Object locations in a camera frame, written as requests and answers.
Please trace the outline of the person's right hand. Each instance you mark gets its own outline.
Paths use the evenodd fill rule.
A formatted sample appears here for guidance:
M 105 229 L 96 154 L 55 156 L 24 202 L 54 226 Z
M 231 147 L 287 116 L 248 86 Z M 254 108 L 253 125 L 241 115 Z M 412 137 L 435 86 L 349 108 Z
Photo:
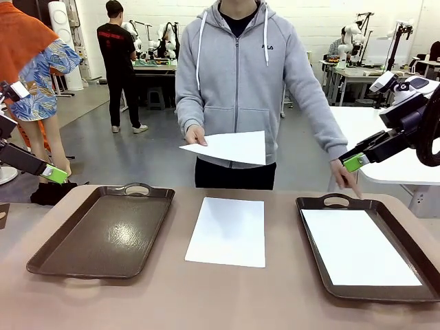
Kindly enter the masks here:
M 205 140 L 204 128 L 197 124 L 192 124 L 188 127 L 185 135 L 185 140 L 188 144 L 200 144 L 202 146 L 208 145 Z

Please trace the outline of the person's left hand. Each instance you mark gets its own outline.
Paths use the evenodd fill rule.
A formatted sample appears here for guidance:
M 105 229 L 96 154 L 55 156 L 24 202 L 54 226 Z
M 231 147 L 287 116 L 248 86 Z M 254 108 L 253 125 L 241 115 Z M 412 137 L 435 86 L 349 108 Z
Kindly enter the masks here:
M 350 173 L 338 159 L 330 161 L 330 167 L 338 187 L 340 189 L 351 189 L 361 199 L 362 193 L 357 185 L 355 175 Z

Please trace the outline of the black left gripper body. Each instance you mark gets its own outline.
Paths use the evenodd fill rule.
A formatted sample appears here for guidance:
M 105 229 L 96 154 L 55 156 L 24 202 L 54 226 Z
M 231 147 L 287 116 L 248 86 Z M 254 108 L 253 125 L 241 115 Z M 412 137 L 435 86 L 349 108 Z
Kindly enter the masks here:
M 1 162 L 12 167 L 17 167 L 17 150 L 15 145 L 1 143 Z

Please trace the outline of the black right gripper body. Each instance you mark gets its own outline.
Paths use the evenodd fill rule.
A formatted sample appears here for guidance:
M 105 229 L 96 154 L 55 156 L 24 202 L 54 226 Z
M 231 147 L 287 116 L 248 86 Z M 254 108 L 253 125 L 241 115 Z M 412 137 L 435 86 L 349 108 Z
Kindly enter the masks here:
M 406 150 L 414 149 L 416 138 L 417 138 L 417 128 L 397 130 L 392 129 L 386 132 L 388 138 L 386 141 L 386 159 Z

